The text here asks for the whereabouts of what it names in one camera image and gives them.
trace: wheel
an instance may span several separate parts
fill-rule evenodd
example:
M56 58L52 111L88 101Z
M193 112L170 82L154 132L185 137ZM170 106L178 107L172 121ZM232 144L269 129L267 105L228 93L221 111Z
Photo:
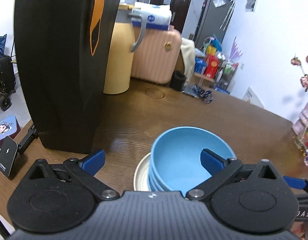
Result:
M1 96L0 97L0 108L2 111L6 111L12 105L8 96Z

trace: orange strap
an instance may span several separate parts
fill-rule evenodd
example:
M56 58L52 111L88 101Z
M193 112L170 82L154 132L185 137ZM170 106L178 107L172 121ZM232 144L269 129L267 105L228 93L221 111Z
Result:
M94 0L94 9L92 14L92 21L90 23L89 27L89 46L90 46L90 53L93 56L95 54L98 42L99 42L99 32L100 32L100 21L102 19L103 10L104 10L104 2L105 0ZM97 42L95 47L92 47L92 33L95 27L98 25L98 36L97 36Z

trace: blue stool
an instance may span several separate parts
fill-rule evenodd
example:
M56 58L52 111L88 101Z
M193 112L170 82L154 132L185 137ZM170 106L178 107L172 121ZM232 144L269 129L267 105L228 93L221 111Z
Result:
M19 132L20 127L14 115L6 117L4 120L0 121L0 148L6 136L14 139Z

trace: tile floor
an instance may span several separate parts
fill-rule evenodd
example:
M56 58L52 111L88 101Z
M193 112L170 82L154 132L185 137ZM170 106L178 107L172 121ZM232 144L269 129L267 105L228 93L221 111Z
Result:
M5 112L3 112L0 109L0 120L3 120L4 118L10 115L14 115L16 116L19 126L23 128L28 123L28 121L31 119L31 117L29 115L29 112L26 106L22 87L19 81L19 76L18 74L16 74L15 76L16 76L16 93L10 95L10 100L12 102L12 105ZM10 233L14 232L14 228L6 220L4 220L3 217L0 216L0 219Z

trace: beige towel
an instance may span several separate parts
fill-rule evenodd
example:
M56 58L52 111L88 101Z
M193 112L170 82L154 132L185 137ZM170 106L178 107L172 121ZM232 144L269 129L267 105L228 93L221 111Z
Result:
M181 52L184 60L186 81L189 82L195 65L195 44L193 41L182 38Z

